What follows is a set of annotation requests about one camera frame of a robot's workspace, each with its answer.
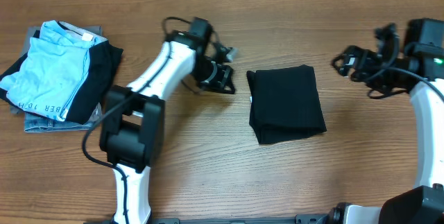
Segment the black t-shirt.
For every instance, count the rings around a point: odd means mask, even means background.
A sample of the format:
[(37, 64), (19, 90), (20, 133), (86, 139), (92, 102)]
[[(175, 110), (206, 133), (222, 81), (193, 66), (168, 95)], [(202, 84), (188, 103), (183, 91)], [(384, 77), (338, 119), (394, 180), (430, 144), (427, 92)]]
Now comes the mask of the black t-shirt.
[(313, 67), (247, 71), (249, 124), (258, 143), (305, 139), (327, 131)]

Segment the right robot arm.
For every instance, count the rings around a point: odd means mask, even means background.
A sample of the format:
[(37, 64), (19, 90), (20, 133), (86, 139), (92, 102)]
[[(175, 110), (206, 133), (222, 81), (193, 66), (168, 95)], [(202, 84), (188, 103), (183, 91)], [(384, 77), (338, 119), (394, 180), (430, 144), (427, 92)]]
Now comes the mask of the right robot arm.
[(375, 29), (377, 50), (348, 46), (332, 67), (364, 83), (377, 99), (408, 94), (416, 117), (418, 166), (412, 190), (381, 207), (339, 203), (319, 223), (443, 222), (443, 21), (412, 19), (405, 38), (395, 24)]

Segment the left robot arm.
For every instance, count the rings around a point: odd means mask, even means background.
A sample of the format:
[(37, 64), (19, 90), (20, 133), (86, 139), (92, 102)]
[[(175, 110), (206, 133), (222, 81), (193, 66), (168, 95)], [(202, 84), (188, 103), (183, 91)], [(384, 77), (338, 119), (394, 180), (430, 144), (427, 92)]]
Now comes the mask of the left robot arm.
[(99, 139), (114, 172), (117, 208), (111, 223), (149, 223), (151, 167), (164, 140), (166, 101), (187, 76), (199, 91), (234, 94), (236, 50), (225, 47), (213, 26), (198, 17), (187, 31), (165, 31), (162, 49), (150, 67), (125, 87), (113, 86), (105, 98)]

